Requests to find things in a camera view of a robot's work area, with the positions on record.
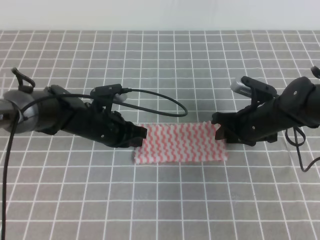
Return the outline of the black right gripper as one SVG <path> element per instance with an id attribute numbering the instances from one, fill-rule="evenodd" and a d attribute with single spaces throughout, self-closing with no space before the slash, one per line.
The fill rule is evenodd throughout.
<path id="1" fill-rule="evenodd" d="M 271 100 L 246 113 L 215 112 L 211 123 L 220 125 L 215 140 L 254 146 L 257 142 L 276 142 L 278 132 L 290 127 L 290 118 L 277 100 Z"/>

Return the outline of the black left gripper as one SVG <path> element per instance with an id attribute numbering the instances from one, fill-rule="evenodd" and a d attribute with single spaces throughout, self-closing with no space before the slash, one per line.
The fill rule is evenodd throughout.
<path id="1" fill-rule="evenodd" d="M 62 125 L 62 131 L 114 148 L 141 147 L 143 138 L 147 137 L 145 127 L 88 102 L 74 109 Z"/>

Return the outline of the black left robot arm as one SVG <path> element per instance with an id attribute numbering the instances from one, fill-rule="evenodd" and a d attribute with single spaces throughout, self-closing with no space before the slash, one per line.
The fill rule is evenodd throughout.
<path id="1" fill-rule="evenodd" d="M 88 95 L 92 102 L 84 102 L 80 94 L 59 85 L 36 90 L 31 78 L 15 67 L 11 71 L 18 89 L 7 91 L 0 100 L 0 126 L 8 132 L 17 121 L 18 134 L 36 131 L 53 136 L 63 131 L 111 148 L 140 147 L 147 137 L 146 128 L 112 110 L 127 92 L 120 84 L 96 87 Z"/>

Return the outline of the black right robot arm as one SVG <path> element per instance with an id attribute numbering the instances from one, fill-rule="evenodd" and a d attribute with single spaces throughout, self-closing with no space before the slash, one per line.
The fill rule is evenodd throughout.
<path id="1" fill-rule="evenodd" d="M 216 140 L 254 146 L 257 142 L 274 143 L 278 132 L 290 128 L 320 125 L 320 86 L 305 76 L 293 80 L 282 94 L 248 76 L 234 81 L 231 90 L 250 98 L 251 103 L 238 112 L 212 115 L 212 124 L 220 126 Z"/>

